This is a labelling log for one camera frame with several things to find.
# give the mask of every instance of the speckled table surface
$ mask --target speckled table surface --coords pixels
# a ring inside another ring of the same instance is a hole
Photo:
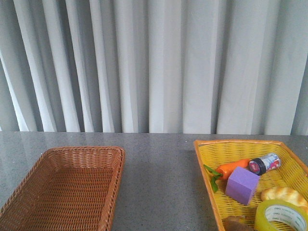
[[[0,206],[45,150],[116,145],[126,161],[112,230],[215,231],[193,141],[219,139],[282,141],[308,165],[307,136],[0,131]]]

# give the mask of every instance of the yellow tape roll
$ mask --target yellow tape roll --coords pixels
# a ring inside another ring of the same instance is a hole
[[[256,231],[277,231],[270,221],[285,223],[297,231],[308,230],[308,214],[283,200],[267,200],[259,204],[256,213]]]

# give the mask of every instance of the wicker basket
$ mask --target wicker basket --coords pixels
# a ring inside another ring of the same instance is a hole
[[[194,145],[219,231],[225,231],[223,219],[232,215],[246,215],[244,222],[253,227],[256,208],[261,203],[260,193],[264,189],[288,186],[300,192],[308,200],[308,168],[280,141],[216,140],[195,141]],[[282,165],[277,170],[267,172],[260,177],[256,193],[249,205],[243,205],[226,196],[225,181],[218,180],[219,190],[213,193],[210,184],[211,174],[204,169],[203,164],[215,169],[224,163],[244,158],[253,159],[268,153],[276,153],[282,160]],[[282,231],[290,229],[280,222],[275,222],[275,225]]]
[[[0,230],[110,230],[124,159],[113,146],[47,150],[1,209]]]

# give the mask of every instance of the curtain fold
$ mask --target curtain fold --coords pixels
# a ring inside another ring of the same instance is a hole
[[[0,1],[0,130],[308,135],[307,60],[307,1]]]

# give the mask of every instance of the purple sponge cube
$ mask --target purple sponge cube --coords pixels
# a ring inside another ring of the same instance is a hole
[[[260,176],[237,167],[229,176],[225,194],[243,205],[248,205],[255,193]]]

